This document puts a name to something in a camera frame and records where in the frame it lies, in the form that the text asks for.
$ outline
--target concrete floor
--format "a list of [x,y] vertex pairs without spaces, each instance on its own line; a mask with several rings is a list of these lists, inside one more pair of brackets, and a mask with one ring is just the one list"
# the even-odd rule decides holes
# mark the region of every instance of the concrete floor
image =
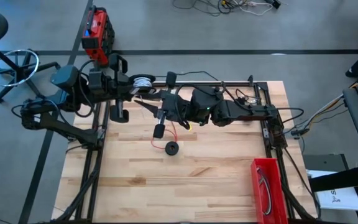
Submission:
[[[94,1],[108,10],[118,50],[358,49],[358,0],[285,2],[287,6],[263,17],[240,12],[211,17],[196,10],[174,9],[170,0]],[[0,13],[9,21],[0,49],[71,50],[86,3],[0,0]],[[42,63],[56,61],[61,65],[66,65],[68,58],[40,56]],[[77,56],[75,65],[79,67],[87,59]],[[131,55],[126,59],[128,74],[206,70],[220,80],[245,80],[249,75],[256,80],[283,80],[290,105],[305,109],[306,119],[354,82],[344,72],[358,55]],[[34,77],[45,95],[57,90],[48,81],[54,71],[51,68]],[[209,80],[205,75],[180,79]],[[0,218],[11,223],[19,219],[45,131],[24,129],[10,109],[33,97],[23,85],[0,104]],[[64,115],[73,121],[72,114]],[[350,167],[358,166],[358,136],[347,113],[316,124],[305,142],[305,154],[344,153]],[[55,134],[31,222],[50,218],[66,148],[67,140]],[[357,223],[354,212],[325,210],[323,220]]]

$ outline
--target black puck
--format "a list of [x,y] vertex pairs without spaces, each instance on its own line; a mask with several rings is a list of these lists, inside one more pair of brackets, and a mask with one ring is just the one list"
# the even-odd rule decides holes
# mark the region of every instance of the black puck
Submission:
[[178,151],[179,151],[179,145],[176,142],[168,142],[167,145],[165,146],[165,152],[170,156],[176,155]]

